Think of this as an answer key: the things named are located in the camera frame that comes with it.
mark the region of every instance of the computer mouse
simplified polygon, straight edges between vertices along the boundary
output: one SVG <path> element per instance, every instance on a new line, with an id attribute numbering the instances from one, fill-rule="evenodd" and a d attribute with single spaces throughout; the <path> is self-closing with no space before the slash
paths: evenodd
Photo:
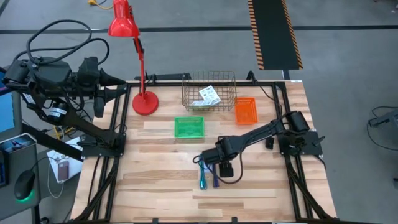
<path id="1" fill-rule="evenodd" d="M 26 170 L 21 173 L 15 182 L 14 194 L 17 200 L 23 200 L 30 195 L 33 190 L 33 183 L 35 182 L 35 173 L 31 170 Z"/>

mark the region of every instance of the wooden tabletop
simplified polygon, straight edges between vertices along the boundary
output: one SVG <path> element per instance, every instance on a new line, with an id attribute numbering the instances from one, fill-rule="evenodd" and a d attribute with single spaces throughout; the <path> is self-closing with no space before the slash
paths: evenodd
<path id="1" fill-rule="evenodd" d="M 301 111 L 313 128 L 302 82 L 286 81 L 291 110 Z M 292 200 L 284 158 L 275 141 L 274 150 L 266 149 L 264 141 L 249 146 L 243 154 L 244 174 L 234 185 L 220 183 L 212 187 L 213 176 L 206 175 L 208 189 L 200 190 L 200 169 L 192 158 L 215 146 L 220 135 L 240 135 L 276 118 L 273 101 L 259 87 L 237 87 L 238 96 L 256 98 L 259 122 L 255 125 L 235 124 L 234 109 L 229 112 L 188 112 L 181 104 L 181 87 L 149 87 L 159 97 L 159 108 L 150 116 L 135 113 L 131 104 L 127 112 L 127 143 L 121 158 L 114 196 L 112 222 L 240 222 L 294 220 Z M 270 87 L 264 87 L 272 96 Z M 129 101 L 138 93 L 132 88 Z M 119 105 L 119 117 L 123 103 Z M 105 107 L 103 118 L 95 125 L 109 128 L 113 101 Z M 205 139 L 181 141 L 174 138 L 174 117 L 199 115 L 205 117 Z M 335 209 L 323 164 L 313 156 L 302 156 L 309 191 L 325 209 L 335 216 Z M 71 218 L 77 217 L 87 205 L 88 191 L 96 158 L 83 163 Z M 100 178 L 100 166 L 94 193 Z M 233 160 L 235 176 L 239 177 L 239 159 Z M 305 207 L 297 189 L 302 216 Z M 105 202 L 101 206 L 104 217 Z"/>

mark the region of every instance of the gray floor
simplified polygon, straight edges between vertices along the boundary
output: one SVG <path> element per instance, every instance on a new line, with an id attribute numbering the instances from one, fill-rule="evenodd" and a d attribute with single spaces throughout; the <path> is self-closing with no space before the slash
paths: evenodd
<path id="1" fill-rule="evenodd" d="M 0 17 L 0 29 L 39 29 L 56 19 L 79 19 L 92 28 L 107 28 L 112 11 L 89 7 L 86 1 L 11 1 Z M 249 25 L 245 0 L 147 0 L 132 1 L 140 27 L 246 26 Z M 287 0 L 294 26 L 398 24 L 393 13 L 395 1 L 379 0 Z M 58 26 L 76 28 L 77 26 Z M 398 30 L 297 31 L 304 69 L 291 71 L 292 79 L 303 80 L 315 127 L 326 136 L 322 143 L 327 175 L 338 216 L 343 220 L 396 223 L 398 152 L 372 144 L 366 134 L 370 110 L 381 105 L 397 106 L 396 83 Z M 137 75 L 139 64 L 130 39 L 106 34 L 111 55 L 103 68 L 127 80 Z M 10 64 L 24 50 L 29 35 L 0 35 L 0 65 Z M 46 34 L 36 47 L 74 45 L 83 34 Z M 251 32 L 145 33 L 149 73 L 175 73 L 190 70 L 233 70 L 244 78 L 254 70 L 258 78 L 280 79 L 280 71 L 259 71 Z M 83 57 L 102 57 L 104 47 L 88 45 L 66 59 L 76 70 Z M 33 125 L 33 115 L 24 110 L 24 119 Z M 391 125 L 371 130 L 374 138 L 398 148 Z M 69 211 L 76 183 L 70 184 L 60 199 L 46 198 L 40 204 L 42 215 L 60 222 Z M 0 223 L 28 223 L 30 211 Z"/>

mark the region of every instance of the green plastic tray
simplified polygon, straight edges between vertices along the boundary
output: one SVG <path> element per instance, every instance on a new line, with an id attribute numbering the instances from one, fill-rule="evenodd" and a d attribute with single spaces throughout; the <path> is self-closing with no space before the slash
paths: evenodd
<path id="1" fill-rule="evenodd" d="M 176 117 L 174 124 L 176 138 L 205 137 L 205 119 L 202 116 Z"/>

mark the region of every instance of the wire basket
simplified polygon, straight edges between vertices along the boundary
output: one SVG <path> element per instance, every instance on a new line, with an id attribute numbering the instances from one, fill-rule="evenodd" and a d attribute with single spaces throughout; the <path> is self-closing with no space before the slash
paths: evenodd
<path id="1" fill-rule="evenodd" d="M 235 73 L 230 71 L 190 72 L 191 79 L 182 80 L 182 105 L 187 111 L 229 111 L 235 105 L 236 80 Z M 203 98 L 199 91 L 212 86 L 221 102 L 214 106 L 191 106 L 194 101 Z"/>

